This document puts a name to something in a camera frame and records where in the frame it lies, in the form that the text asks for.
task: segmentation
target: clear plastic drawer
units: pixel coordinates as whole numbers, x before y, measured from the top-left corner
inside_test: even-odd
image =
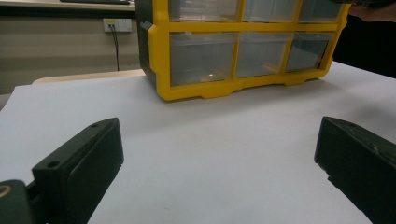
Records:
[[[330,0],[304,0],[299,23],[337,22],[341,6]]]
[[[172,0],[171,21],[236,21],[239,0]]]
[[[171,34],[171,86],[228,79],[236,34]]]
[[[298,0],[246,0],[244,21],[293,21]]]
[[[278,73],[289,40],[292,40],[292,33],[242,33],[236,76],[256,77]]]
[[[318,68],[332,33],[295,33],[291,45],[287,72]]]

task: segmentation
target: beige wall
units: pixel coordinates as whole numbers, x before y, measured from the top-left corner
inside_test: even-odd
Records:
[[[138,69],[135,21],[118,33],[120,70]],[[0,17],[0,94],[42,77],[117,71],[102,19]]]

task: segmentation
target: power cord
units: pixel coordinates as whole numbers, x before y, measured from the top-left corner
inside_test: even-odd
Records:
[[[119,40],[117,39],[116,26],[114,24],[108,25],[111,29],[111,34],[113,34],[114,45],[116,46],[116,57],[117,57],[117,70],[120,71],[119,63]]]

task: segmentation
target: electrical outlet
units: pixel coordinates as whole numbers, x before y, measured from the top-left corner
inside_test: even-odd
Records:
[[[117,25],[120,32],[132,32],[132,20],[131,19],[117,19]]]
[[[103,19],[105,32],[111,32],[110,26],[114,26],[116,32],[132,32],[131,19]]]
[[[117,19],[103,19],[105,32],[111,32],[110,26],[114,25],[117,31]]]

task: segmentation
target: yellow plastic frame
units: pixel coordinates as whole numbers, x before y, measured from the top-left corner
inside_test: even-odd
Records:
[[[239,16],[236,22],[182,22],[169,21],[168,1],[152,0],[152,3],[154,24],[148,30],[149,61],[151,69],[156,74],[156,91],[165,101],[197,96],[201,96],[203,98],[220,97],[245,88],[270,84],[283,84],[286,86],[296,85],[303,83],[308,79],[325,76],[332,64],[332,54],[341,31],[347,25],[347,12],[350,7],[350,5],[341,6],[340,14],[337,22],[335,23],[300,24],[297,20],[299,18],[303,0],[299,0],[297,13],[293,22],[242,22],[245,0],[240,0]],[[169,36],[173,32],[331,32],[334,33],[335,37],[329,41],[318,69],[286,73],[285,68],[287,60],[283,60],[280,72],[277,74],[238,78],[235,75],[235,70],[237,65],[236,60],[239,50],[239,42],[236,42],[233,55],[232,75],[230,79],[171,87]],[[284,55],[285,58],[289,56],[291,41],[287,43]]]

